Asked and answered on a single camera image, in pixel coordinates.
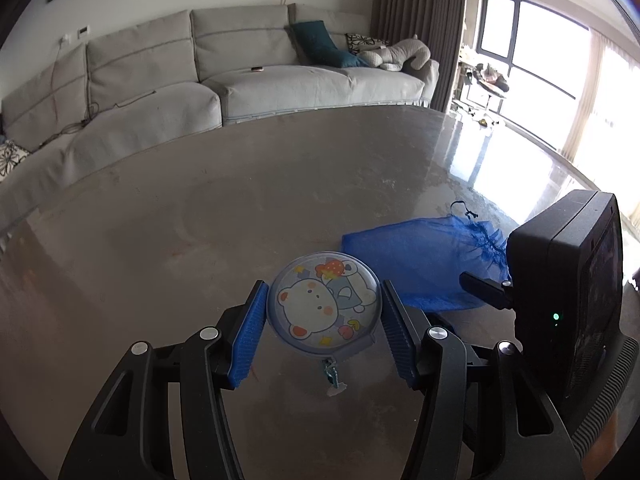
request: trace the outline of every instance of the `plush elephant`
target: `plush elephant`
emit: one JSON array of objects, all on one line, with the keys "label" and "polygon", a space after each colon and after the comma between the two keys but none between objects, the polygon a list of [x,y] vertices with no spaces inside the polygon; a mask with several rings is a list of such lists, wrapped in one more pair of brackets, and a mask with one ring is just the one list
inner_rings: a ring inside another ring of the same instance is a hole
[{"label": "plush elephant", "polygon": [[411,67],[420,70],[431,58],[431,51],[417,36],[410,40],[402,40],[393,46],[367,50],[358,54],[372,68],[381,68],[392,72],[400,72],[404,62],[415,56]]}]

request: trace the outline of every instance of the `sofa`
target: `sofa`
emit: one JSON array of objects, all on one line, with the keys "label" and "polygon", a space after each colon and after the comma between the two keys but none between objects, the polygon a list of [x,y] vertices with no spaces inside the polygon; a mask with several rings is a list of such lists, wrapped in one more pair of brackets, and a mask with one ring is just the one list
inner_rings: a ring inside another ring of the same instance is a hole
[{"label": "sofa", "polygon": [[168,140],[301,110],[429,106],[436,60],[397,73],[312,66],[289,25],[315,20],[342,50],[345,34],[369,33],[365,16],[300,4],[185,10],[58,59],[2,101],[3,135],[31,155],[0,182],[0,235],[59,190]]}]

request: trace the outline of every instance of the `small clip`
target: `small clip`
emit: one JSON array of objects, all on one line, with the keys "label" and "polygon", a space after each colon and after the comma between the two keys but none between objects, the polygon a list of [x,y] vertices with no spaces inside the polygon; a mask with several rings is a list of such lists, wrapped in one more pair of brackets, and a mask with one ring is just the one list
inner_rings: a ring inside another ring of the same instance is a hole
[{"label": "small clip", "polygon": [[336,396],[337,394],[342,393],[347,388],[346,384],[341,383],[338,380],[338,370],[335,368],[335,364],[335,359],[332,357],[322,360],[324,374],[326,375],[327,380],[331,383],[331,387],[327,392],[327,395],[329,397]]}]

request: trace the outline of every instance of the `round plastic lid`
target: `round plastic lid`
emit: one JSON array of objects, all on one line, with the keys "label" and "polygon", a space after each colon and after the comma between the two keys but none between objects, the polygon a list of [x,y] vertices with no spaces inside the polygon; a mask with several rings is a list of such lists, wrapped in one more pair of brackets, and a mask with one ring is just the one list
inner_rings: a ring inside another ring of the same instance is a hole
[{"label": "round plastic lid", "polygon": [[267,316],[289,345],[320,358],[343,360],[374,341],[380,283],[361,261],[323,252],[291,262],[271,285]]}]

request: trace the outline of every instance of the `blue mesh bag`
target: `blue mesh bag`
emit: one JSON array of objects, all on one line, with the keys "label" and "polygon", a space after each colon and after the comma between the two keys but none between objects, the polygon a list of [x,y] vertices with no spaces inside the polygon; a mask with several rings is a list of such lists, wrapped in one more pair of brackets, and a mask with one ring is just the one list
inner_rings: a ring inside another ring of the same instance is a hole
[{"label": "blue mesh bag", "polygon": [[507,240],[491,222],[453,213],[417,218],[342,237],[342,252],[391,280],[402,302],[425,312],[465,310],[484,303],[462,290],[464,271],[503,282],[509,278]]}]

